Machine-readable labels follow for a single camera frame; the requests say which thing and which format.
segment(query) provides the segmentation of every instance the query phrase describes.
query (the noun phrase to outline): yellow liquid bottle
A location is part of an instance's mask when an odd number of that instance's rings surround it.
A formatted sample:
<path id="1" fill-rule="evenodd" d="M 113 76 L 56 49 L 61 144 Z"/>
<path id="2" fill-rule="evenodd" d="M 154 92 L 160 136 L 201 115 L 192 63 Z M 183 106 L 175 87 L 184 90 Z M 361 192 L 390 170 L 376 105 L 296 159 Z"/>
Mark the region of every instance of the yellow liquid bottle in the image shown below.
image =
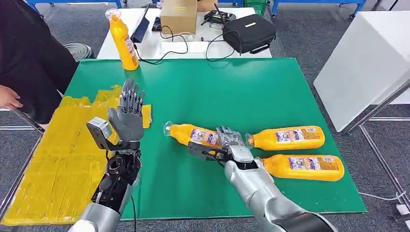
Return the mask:
<path id="1" fill-rule="evenodd" d="M 324 134 L 317 126 L 266 129 L 253 135 L 245 134 L 245 143 L 249 148 L 266 151 L 314 149 L 324 144 Z"/>
<path id="2" fill-rule="evenodd" d="M 188 146 L 188 142 L 194 142 L 216 148 L 220 147 L 216 131 L 196 127 L 191 124 L 177 125 L 168 121 L 164 125 L 164 135 L 174 137 L 185 146 Z"/>
<path id="3" fill-rule="evenodd" d="M 118 9 L 109 9 L 105 12 L 105 17 L 110 20 L 110 32 L 113 35 L 122 67 L 132 71 L 138 68 L 137 54 L 134 50 L 134 44 L 128 36 L 128 28 L 120 16 L 121 12 Z"/>
<path id="4" fill-rule="evenodd" d="M 262 162 L 278 178 L 338 181 L 345 173 L 342 161 L 336 156 L 274 155 Z"/>

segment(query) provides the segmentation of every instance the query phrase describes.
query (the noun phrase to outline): black bag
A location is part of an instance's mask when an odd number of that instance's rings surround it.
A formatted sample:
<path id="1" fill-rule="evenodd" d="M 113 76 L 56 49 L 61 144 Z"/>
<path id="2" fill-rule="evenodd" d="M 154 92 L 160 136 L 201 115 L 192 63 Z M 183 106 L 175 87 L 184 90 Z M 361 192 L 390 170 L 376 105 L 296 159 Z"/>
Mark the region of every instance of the black bag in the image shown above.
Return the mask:
<path id="1" fill-rule="evenodd" d="M 268 49 L 276 38 L 275 26 L 257 14 L 226 22 L 222 32 L 223 40 L 238 53 L 256 54 Z"/>

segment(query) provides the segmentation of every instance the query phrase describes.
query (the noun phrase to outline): orange bottle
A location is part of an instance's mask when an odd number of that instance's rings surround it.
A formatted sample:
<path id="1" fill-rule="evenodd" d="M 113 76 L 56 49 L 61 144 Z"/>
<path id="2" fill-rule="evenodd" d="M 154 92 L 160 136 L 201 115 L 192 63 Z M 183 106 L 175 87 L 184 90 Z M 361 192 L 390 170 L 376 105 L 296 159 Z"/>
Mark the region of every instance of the orange bottle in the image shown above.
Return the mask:
<path id="1" fill-rule="evenodd" d="M 266 151 L 314 149 L 324 144 L 324 133 L 317 126 L 266 129 L 257 134 L 245 134 L 249 148 L 258 147 Z"/>
<path id="2" fill-rule="evenodd" d="M 113 35 L 122 67 L 132 71 L 138 68 L 137 54 L 134 50 L 134 44 L 128 36 L 128 28 L 120 16 L 121 12 L 118 9 L 109 9 L 105 12 L 105 17 L 110 20 L 110 32 Z"/>
<path id="3" fill-rule="evenodd" d="M 262 162 L 278 178 L 338 181 L 345 173 L 342 161 L 329 155 L 274 155 Z"/>
<path id="4" fill-rule="evenodd" d="M 177 125 L 168 121 L 164 125 L 164 135 L 174 137 L 185 146 L 188 146 L 188 142 L 194 142 L 216 148 L 220 147 L 216 131 L 196 127 L 191 124 Z"/>

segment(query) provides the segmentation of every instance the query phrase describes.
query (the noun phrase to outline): green cutting mat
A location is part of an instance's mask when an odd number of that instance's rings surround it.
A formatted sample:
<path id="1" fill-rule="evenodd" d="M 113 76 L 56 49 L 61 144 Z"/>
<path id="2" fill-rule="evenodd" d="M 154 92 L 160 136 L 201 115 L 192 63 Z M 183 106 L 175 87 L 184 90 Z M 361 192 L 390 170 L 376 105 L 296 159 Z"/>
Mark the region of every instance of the green cutting mat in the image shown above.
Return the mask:
<path id="1" fill-rule="evenodd" d="M 124 71 L 117 60 L 80 63 L 66 95 L 89 97 L 99 89 L 122 85 L 133 77 L 152 104 L 153 123 L 141 140 L 141 181 L 133 196 L 138 218 L 218 218 L 250 216 L 223 169 L 187 153 L 172 137 L 164 137 L 168 120 L 213 129 L 227 125 L 242 134 L 267 128 L 317 125 L 325 134 L 322 147 L 313 150 L 262 151 L 274 154 L 340 153 L 309 87 L 293 58 L 164 60 L 154 66 L 140 63 Z M 326 213 L 366 212 L 348 170 L 337 182 L 275 178 L 278 188 L 306 210 Z M 132 219 L 132 204 L 122 215 Z"/>

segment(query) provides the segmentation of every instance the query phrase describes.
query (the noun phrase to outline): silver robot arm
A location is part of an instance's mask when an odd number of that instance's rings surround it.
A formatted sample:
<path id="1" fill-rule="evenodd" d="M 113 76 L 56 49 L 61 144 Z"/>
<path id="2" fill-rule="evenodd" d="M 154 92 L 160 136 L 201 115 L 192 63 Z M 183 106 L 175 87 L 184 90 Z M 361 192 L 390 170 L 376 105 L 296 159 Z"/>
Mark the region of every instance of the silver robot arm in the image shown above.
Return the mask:
<path id="1" fill-rule="evenodd" d="M 107 166 L 100 184 L 69 232 L 113 232 L 121 214 L 131 198 L 139 178 L 141 152 L 139 140 L 144 135 L 142 126 L 142 101 L 144 92 L 137 95 L 138 84 L 127 79 L 122 87 L 120 103 L 115 110 L 109 108 L 108 121 L 117 132 L 118 144 L 108 137 L 112 134 L 107 121 L 95 117 L 86 124 L 98 148 L 106 150 Z M 108 151 L 113 156 L 108 158 Z"/>
<path id="2" fill-rule="evenodd" d="M 193 142 L 188 153 L 217 161 L 225 176 L 251 210 L 263 232 L 337 232 L 324 217 L 309 212 L 286 198 L 259 158 L 244 146 L 240 133 L 217 128 L 221 149 Z"/>

